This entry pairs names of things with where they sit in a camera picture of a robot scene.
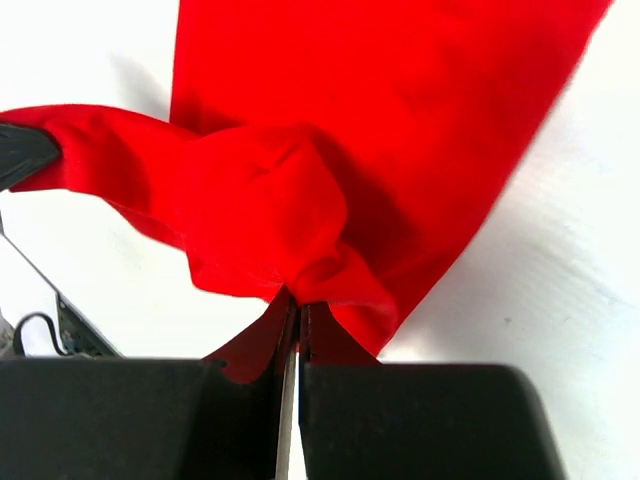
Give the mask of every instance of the white surface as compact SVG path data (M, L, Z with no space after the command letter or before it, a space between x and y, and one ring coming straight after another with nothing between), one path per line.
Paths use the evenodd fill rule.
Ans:
M47 5L2 7L0 44L14 48L3 53L0 110L73 101L166 118L177 0ZM29 28L50 33L44 49L15 48L38 8L47 12ZM639 10L636 0L613 7L491 218L382 355L519 366L579 480L640 478ZM8 235L123 353L201 356L264 308L196 291L180 252L95 199L33 193L0 206ZM6 258L0 245L5 316L52 308Z

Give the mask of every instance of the red towel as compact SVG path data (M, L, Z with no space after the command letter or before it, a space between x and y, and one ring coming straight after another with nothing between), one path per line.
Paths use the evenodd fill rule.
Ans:
M0 114L202 289L326 300L378 353L478 230L610 0L182 0L172 125Z

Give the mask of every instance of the white table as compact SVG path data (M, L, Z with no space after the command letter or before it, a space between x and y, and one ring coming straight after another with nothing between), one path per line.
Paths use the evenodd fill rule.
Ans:
M73 101L166 118L177 0L83 5L3 6L0 44L34 8L48 10L31 28L50 41L3 52L0 110ZM614 6L489 221L381 355L517 365L580 480L640 478L639 7ZM181 252L99 200L12 194L0 209L7 235L125 355L201 357L265 307L197 291ZM55 311L2 243L0 262L7 319Z

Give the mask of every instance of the black object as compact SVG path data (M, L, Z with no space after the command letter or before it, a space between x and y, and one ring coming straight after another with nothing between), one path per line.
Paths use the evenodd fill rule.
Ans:
M58 152L15 128L0 125L0 190ZM513 368L382 365L286 290L202 361L123 359L58 295L64 346L94 358L0 361L0 480L285 478L296 347L311 480L564 478Z

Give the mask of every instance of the cable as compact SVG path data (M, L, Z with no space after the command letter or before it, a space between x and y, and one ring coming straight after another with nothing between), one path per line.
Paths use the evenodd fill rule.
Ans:
M53 348L56 351L56 353L61 357L72 357L73 356L72 353L65 352L60 348L60 346L58 345L57 337L56 337L55 324L53 323L53 320L49 315L42 312L35 312L27 315L26 317L23 317L16 325L16 328L13 332L13 351L15 352L15 354L25 356L24 345L22 344L22 328L27 324L27 322L37 317L44 320L45 323L47 324L47 327L49 327L51 342L53 343Z

